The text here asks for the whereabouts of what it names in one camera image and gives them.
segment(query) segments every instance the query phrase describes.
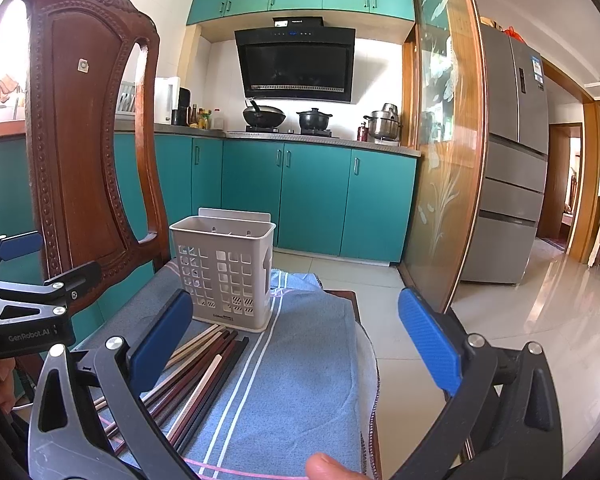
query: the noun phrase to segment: pile of chopsticks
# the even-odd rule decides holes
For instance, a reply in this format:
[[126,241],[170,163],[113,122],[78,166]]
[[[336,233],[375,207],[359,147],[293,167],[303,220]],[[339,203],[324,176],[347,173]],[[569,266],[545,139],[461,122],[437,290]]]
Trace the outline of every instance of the pile of chopsticks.
[[[158,426],[163,425],[184,402],[167,440],[179,454],[190,444],[206,414],[218,397],[231,371],[247,347],[247,337],[237,340],[238,333],[213,325],[178,348],[165,370],[181,363],[171,374],[148,392],[142,402]],[[94,401],[96,410],[106,408],[101,397]],[[118,434],[115,422],[105,428],[109,438]],[[119,455],[126,449],[124,442],[115,449]]]

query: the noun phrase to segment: blue gripper pad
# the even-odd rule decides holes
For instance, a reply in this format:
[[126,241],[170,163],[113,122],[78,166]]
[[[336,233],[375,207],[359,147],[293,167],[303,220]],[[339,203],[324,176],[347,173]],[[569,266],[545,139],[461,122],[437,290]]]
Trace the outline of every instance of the blue gripper pad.
[[7,262],[25,254],[35,253],[41,248],[42,236],[37,231],[3,238],[0,242],[0,259]]
[[398,314],[436,385],[454,396],[462,382],[460,356],[434,319],[432,309],[405,288],[398,298]]
[[155,316],[127,353],[129,389],[135,396],[155,386],[164,365],[191,324],[191,296],[180,289]]

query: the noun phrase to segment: black pot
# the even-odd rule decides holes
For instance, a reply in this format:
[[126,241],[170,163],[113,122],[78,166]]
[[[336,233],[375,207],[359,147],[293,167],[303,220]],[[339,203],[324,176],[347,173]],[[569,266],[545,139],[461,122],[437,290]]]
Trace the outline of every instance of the black pot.
[[254,128],[277,128],[286,119],[280,108],[258,106],[256,101],[251,101],[251,106],[242,111],[242,116]]
[[311,108],[310,112],[298,112],[300,116],[300,127],[306,130],[326,130],[329,126],[331,114],[325,114],[318,111],[318,108]]

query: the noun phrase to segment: plastic basket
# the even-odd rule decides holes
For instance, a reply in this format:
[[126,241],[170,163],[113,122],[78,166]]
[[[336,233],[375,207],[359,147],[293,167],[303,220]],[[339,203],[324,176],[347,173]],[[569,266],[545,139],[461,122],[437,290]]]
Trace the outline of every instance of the plastic basket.
[[267,327],[275,227],[269,214],[202,208],[170,227],[194,319],[249,332]]

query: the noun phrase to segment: range hood display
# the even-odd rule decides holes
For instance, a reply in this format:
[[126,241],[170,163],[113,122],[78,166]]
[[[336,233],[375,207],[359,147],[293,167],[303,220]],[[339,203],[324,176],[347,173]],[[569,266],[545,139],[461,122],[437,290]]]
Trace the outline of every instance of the range hood display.
[[355,39],[353,28],[236,30],[245,97],[351,102]]

